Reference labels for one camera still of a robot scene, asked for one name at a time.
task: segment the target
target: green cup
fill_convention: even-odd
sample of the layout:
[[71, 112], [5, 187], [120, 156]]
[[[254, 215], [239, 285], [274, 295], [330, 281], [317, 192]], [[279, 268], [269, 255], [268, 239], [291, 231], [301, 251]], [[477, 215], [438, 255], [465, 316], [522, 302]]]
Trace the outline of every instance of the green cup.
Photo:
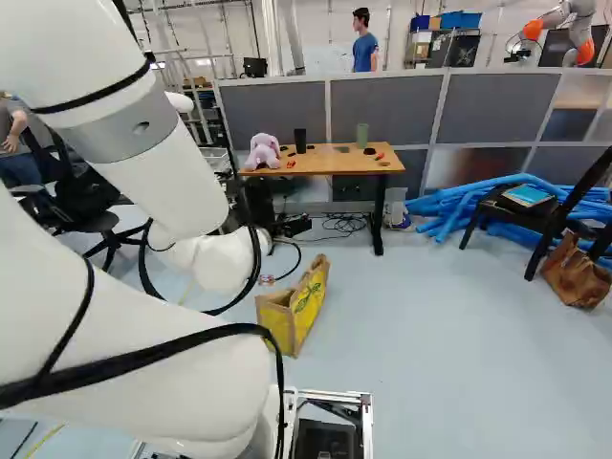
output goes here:
[[360, 122], [357, 125], [357, 146], [359, 148], [365, 148], [367, 146], [367, 129], [368, 125], [364, 122]]

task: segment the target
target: blue t-shirt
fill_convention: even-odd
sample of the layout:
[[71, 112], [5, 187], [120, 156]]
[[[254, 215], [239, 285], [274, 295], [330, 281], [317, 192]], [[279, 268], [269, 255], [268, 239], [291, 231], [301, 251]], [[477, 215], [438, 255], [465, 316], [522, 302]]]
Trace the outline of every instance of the blue t-shirt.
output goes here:
[[379, 42], [370, 32], [355, 40], [355, 43], [353, 43], [353, 58], [355, 59], [353, 68], [355, 72], [372, 71], [372, 54], [375, 53], [378, 48]]

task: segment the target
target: pink stuffed animal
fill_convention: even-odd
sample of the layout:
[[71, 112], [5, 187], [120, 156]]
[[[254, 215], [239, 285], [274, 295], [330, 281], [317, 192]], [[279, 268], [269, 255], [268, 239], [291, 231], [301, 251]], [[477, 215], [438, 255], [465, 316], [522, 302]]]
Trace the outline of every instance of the pink stuffed animal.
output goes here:
[[263, 132], [252, 136], [251, 153], [245, 162], [245, 169], [255, 170], [260, 164], [265, 164], [270, 169], [278, 169], [279, 159], [280, 149], [275, 136]]

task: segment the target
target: person's arm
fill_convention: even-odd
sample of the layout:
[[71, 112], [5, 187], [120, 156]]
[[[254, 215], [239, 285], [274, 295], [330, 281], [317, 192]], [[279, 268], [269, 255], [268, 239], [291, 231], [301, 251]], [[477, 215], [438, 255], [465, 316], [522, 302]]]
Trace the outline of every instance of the person's arm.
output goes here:
[[11, 117], [11, 131], [2, 142], [2, 147], [9, 153], [14, 153], [19, 147], [19, 136], [28, 127], [28, 115], [23, 110], [14, 110], [11, 112]]
[[379, 57], [378, 48], [376, 48], [374, 50], [374, 53], [372, 53], [372, 55], [370, 55], [370, 63], [371, 63], [371, 67], [372, 67], [372, 72], [376, 72], [376, 69], [377, 69], [377, 66], [378, 66], [378, 57]]
[[372, 72], [376, 72], [379, 64], [379, 43], [374, 41], [374, 49], [372, 50], [372, 54], [370, 55], [370, 68]]

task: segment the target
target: blue book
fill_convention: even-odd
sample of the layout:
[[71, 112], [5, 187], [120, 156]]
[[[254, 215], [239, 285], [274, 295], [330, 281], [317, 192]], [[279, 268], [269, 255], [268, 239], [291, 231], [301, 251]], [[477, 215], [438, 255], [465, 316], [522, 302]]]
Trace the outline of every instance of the blue book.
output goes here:
[[516, 188], [505, 191], [503, 195], [526, 208], [548, 201], [553, 197], [552, 194], [530, 185], [517, 186]]

